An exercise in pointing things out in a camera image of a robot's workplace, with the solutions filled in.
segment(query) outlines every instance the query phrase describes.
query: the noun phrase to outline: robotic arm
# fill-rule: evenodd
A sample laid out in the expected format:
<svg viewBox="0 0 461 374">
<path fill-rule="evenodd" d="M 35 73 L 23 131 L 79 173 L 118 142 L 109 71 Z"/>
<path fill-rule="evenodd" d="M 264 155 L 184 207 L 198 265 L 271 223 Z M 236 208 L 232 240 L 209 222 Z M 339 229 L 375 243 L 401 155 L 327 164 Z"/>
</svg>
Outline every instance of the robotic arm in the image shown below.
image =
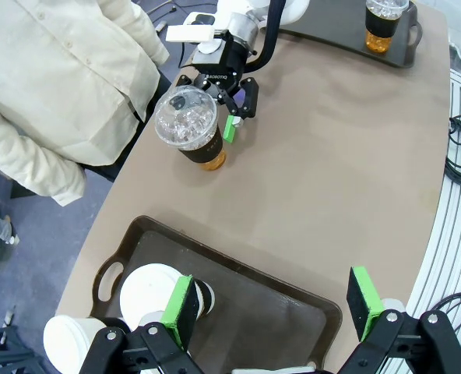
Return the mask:
<svg viewBox="0 0 461 374">
<path fill-rule="evenodd" d="M 440 310 L 431 310 L 415 319 L 405 312 L 384 310 L 368 279 L 368 275 L 357 277 L 353 269 L 350 271 L 347 301 L 361 342 L 338 374 L 375 374 L 387 358 L 405 359 L 414 374 L 461 374 L 461 347 L 447 315 Z M 164 374 L 204 374 L 187 352 L 196 320 L 194 310 L 198 308 L 193 299 L 194 296 L 184 298 L 179 316 L 193 318 L 177 321 L 177 327 L 183 327 L 177 329 L 178 338 L 175 338 L 172 325 L 168 325 L 168 329 L 158 322 L 139 326 L 131 333 L 117 327 L 103 328 L 93 339 L 79 374 L 142 374 L 150 369 Z M 311 367 L 272 372 L 233 370 L 232 373 L 311 372 L 332 374 Z"/>
<path fill-rule="evenodd" d="M 309 0 L 219 0 L 216 13 L 192 12 L 183 25 L 169 26 L 167 41 L 197 43 L 189 64 L 199 71 L 192 82 L 182 76 L 178 85 L 194 84 L 207 91 L 219 104 L 225 104 L 237 117 L 255 117 L 259 85 L 244 73 L 254 72 L 272 58 L 281 24 L 303 16 Z M 262 52 L 255 42 L 259 29 L 266 26 Z M 234 95 L 242 89 L 244 102 L 238 106 Z"/>
</svg>

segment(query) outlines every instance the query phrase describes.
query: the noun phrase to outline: black bracket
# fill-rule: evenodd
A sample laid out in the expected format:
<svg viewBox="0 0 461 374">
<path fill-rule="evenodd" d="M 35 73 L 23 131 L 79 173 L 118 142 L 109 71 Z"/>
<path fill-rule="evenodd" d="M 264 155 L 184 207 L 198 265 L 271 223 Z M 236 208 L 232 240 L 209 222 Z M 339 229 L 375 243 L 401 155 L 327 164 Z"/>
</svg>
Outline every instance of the black bracket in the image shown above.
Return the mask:
<svg viewBox="0 0 461 374">
<path fill-rule="evenodd" d="M 181 75 L 175 85 L 188 86 L 191 84 L 203 91 L 213 94 L 218 103 L 225 104 L 229 113 L 232 115 L 243 119 L 253 118 L 256 115 L 256 106 L 259 100 L 259 85 L 257 84 L 255 78 L 248 77 L 240 82 L 240 87 L 245 92 L 245 100 L 241 107 L 238 107 L 234 99 L 224 88 L 210 82 L 208 79 L 205 79 L 203 74 L 200 74 L 194 82 L 186 75 Z"/>
<path fill-rule="evenodd" d="M 419 319 L 385 310 L 339 374 L 378 372 L 386 358 L 404 358 L 412 373 L 461 374 L 461 347 L 447 315 L 439 310 Z"/>
<path fill-rule="evenodd" d="M 127 335 L 118 327 L 103 328 L 96 334 L 79 374 L 127 374 L 157 368 L 166 373 L 203 374 L 158 322 Z"/>
</svg>

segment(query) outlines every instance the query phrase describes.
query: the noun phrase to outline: table top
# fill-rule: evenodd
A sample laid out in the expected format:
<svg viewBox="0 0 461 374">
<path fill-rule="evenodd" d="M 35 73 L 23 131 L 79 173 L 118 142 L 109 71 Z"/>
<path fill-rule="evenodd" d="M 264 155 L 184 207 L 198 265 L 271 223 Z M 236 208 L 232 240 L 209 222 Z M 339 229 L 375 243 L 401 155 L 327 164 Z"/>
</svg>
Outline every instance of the table top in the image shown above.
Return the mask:
<svg viewBox="0 0 461 374">
<path fill-rule="evenodd" d="M 406 302 L 435 218 L 449 45 L 441 13 L 419 5 L 419 21 L 424 36 L 411 69 L 281 35 L 270 63 L 252 74 L 257 115 L 224 144 L 218 171 L 200 170 L 148 125 L 90 229 L 58 313 L 88 315 L 95 274 L 129 224 L 147 215 L 336 302 L 343 325 L 325 365 L 336 371 L 357 344 L 345 299 L 350 266 L 366 266 L 381 297 Z M 221 126 L 225 116 L 221 107 Z"/>
</svg>

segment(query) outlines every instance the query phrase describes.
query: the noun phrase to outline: paper cup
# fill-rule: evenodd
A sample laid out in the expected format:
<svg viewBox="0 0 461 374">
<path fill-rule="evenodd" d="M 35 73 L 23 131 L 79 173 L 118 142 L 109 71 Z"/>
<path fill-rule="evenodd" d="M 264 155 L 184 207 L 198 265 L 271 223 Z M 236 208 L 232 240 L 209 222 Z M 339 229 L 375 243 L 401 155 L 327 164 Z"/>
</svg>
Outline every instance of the paper cup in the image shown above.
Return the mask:
<svg viewBox="0 0 461 374">
<path fill-rule="evenodd" d="M 120 309 L 130 330 L 160 321 L 181 276 L 173 267 L 150 263 L 134 270 L 127 277 L 121 287 Z M 215 294 L 202 280 L 195 279 L 195 286 L 199 301 L 199 319 L 213 309 Z"/>
<path fill-rule="evenodd" d="M 173 267 L 150 263 L 127 277 L 121 287 L 120 309 L 130 330 L 135 330 L 146 314 L 166 309 L 181 276 Z"/>
<path fill-rule="evenodd" d="M 95 318 L 56 316 L 44 328 L 44 349 L 62 374 L 78 374 L 97 331 L 106 325 Z"/>
</svg>

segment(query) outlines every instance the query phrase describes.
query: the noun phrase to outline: tray handle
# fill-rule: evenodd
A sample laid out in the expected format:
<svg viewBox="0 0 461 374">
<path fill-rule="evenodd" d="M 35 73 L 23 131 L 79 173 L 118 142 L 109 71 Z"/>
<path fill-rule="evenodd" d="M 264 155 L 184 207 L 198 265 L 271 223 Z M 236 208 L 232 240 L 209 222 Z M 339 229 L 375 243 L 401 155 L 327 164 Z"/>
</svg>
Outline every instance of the tray handle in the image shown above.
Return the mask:
<svg viewBox="0 0 461 374">
<path fill-rule="evenodd" d="M 423 27 L 421 26 L 419 21 L 417 21 L 417 7 L 413 2 L 410 3 L 410 6 L 407 12 L 409 12 L 409 18 L 410 18 L 409 28 L 414 27 L 414 26 L 417 28 L 416 40 L 412 44 L 408 44 L 408 48 L 415 50 L 418 44 L 421 42 L 421 39 L 423 37 Z"/>
<path fill-rule="evenodd" d="M 104 278 L 104 275 L 116 263 L 120 263 L 123 266 L 123 271 L 120 272 L 118 276 L 116 276 L 116 278 L 113 281 L 113 284 L 111 285 L 111 297 L 113 297 L 120 283 L 121 276 L 123 275 L 123 272 L 125 271 L 127 267 L 127 262 L 128 261 L 125 261 L 123 258 L 121 258 L 115 253 L 113 256 L 107 259 L 107 261 L 103 263 L 103 265 L 100 267 L 99 271 L 97 271 L 97 274 L 93 280 L 93 286 L 92 286 L 93 308 L 90 313 L 91 316 L 96 316 L 98 314 L 105 313 L 110 303 L 110 300 L 107 300 L 104 302 L 99 298 L 99 287 Z"/>
</svg>

